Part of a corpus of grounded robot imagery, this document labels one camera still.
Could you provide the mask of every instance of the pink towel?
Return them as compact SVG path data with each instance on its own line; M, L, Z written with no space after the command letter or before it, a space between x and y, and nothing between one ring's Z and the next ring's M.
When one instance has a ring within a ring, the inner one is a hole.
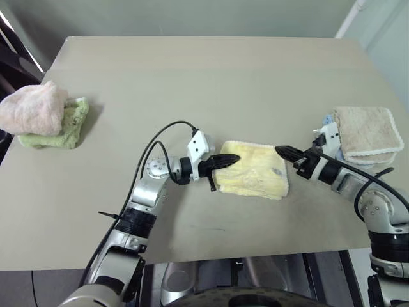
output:
M52 81L25 86L0 102L0 129L17 135L56 136L67 98L67 92Z

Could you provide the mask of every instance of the wire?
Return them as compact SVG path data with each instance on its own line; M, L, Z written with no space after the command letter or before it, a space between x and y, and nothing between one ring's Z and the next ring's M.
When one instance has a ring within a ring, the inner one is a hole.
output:
M393 171L394 168L386 168L383 171L377 173L375 175L375 178L379 178L384 174L390 173L391 171ZM362 214L359 212L359 199L362 196L362 194L365 192L365 190L372 184L372 180L368 180L360 189L359 192L357 194L357 196L355 197L355 201L353 202L353 208L355 209L355 213L357 214L357 216L359 217L359 219L365 223L364 218L362 217Z
M169 173L169 176L171 177L172 181L173 181L175 184L177 184L177 183L178 183L178 179L175 177L175 175L174 175L173 172L171 171L171 164L169 163L169 157L168 157L168 155L167 155L165 146L164 146L164 144L163 144L161 141L156 141L156 142L154 142L154 144L152 144L151 148L149 148L148 153L145 155L145 160L143 161L142 169L145 169L146 161L148 160L149 155L151 154L153 148L154 148L156 145L160 145L160 147L162 147L162 151L163 151L163 153L164 153L165 160L166 160L167 172Z
M34 272L33 271L31 271L31 288L33 289L34 303L36 307L38 307L36 289L34 289Z
M326 160L331 161L333 163L336 163L336 164L338 164L338 165L340 165L340 166L342 166L342 167L344 167L344 168L346 168L346 169L348 169L350 171L353 171L353 172L357 173L358 175L361 175L361 176L369 179L371 182L375 182L378 185L380 185L381 187L383 187L384 189L388 190L390 193L392 193L392 195L394 195L406 207L406 209L409 212L409 203L408 203L408 201L402 195L400 195L393 187L391 187L389 184L386 184L384 181L382 181L382 180L380 180L380 179L366 173L365 171L361 171L358 168L354 168L353 166L350 166L350 165L348 165L346 163L338 161L338 160L330 157L329 155L326 155L326 154L320 152L316 147L312 147L312 150L317 155L319 155L319 156L321 156L323 158L326 158Z
M177 120L177 121L175 121L175 122L172 122L172 123L167 124L165 127L163 127L162 129L160 129L160 130L154 135L154 137L153 137L153 138L150 140L150 142L146 145L145 149L144 149L143 152L142 152L141 157L139 158L138 164L137 164L136 169L135 169L134 177L133 177L133 179L132 179L132 183L131 183L130 188L129 188L129 191L128 191L128 195L127 195L127 197L125 198L125 201L124 201L124 203L123 203L123 205L122 205L121 211L120 211L120 213L118 214L118 217L120 217L120 216L122 215L123 211L125 210L125 207L127 206L128 200L129 200L129 198L131 197L132 189L133 189L133 187L135 186L135 182L136 182L136 178L137 178L137 176L138 176L139 168L140 168L140 166L141 166L142 160L143 160L143 158L144 158L146 152L148 151L149 147L151 146L151 144L156 140L156 138L157 138L163 131L165 131L165 130L168 129L169 127L171 127L171 126L173 126L173 125L176 125L176 124L179 124L179 123L184 123L185 125L188 125L190 128L192 128L192 135L194 135L194 134L196 133L196 131L198 131L198 129L197 129L195 126L193 126L191 123L189 123L189 122L187 122L187 121L185 121L185 120ZM106 234L105 234L104 237L102 238L102 240L101 240L101 242L99 243L99 245L96 247L94 253L93 253L92 256L91 256L91 258L89 259L89 261L88 261L88 263L87 263L87 266L86 266L84 272L82 273L81 280L80 280L80 282L79 282L79 287L81 287L81 286L83 286L83 285L85 284L85 279L86 279L86 277L87 277L87 275L88 275L89 269L90 269L91 266L92 266L92 263L94 262L96 256L101 252L102 247L104 246L106 240L108 239L108 237L109 237L109 235L110 235L112 229L114 229L116 223L118 222L118 219L115 219L115 221L114 221L114 222L112 223L112 225L109 227L108 231L106 232Z

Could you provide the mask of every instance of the beige tabletop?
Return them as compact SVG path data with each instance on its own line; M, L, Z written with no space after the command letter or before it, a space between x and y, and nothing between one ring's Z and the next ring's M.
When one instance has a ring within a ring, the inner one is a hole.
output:
M0 166L0 270L85 267L117 213L145 144L173 120L214 137L310 147L334 106L385 106L409 144L409 115L357 43L319 38L70 37L44 82L91 111L75 150L27 149L15 139ZM161 139L184 156L190 129ZM408 150L385 176L408 189ZM169 262L362 248L353 205L287 164L281 201L178 187L145 258Z

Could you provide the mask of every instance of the beige towel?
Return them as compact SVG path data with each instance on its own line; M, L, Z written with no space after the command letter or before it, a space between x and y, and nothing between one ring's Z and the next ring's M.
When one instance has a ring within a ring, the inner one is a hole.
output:
M0 129L18 135L56 136L62 129L67 98L67 92L52 81L27 85L0 103Z
M274 146L227 141L220 153L240 156L238 162L215 172L220 191L273 200L288 194L286 165Z
M337 107L341 150L348 162L390 163L403 149L392 113L384 107Z

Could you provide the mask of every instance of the yellow towel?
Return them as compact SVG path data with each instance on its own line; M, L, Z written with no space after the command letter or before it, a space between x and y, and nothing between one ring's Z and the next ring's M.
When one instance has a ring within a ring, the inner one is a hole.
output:
M215 172L220 191L273 200L287 196L286 165L274 146L226 141L220 153L240 156L240 160L232 166Z

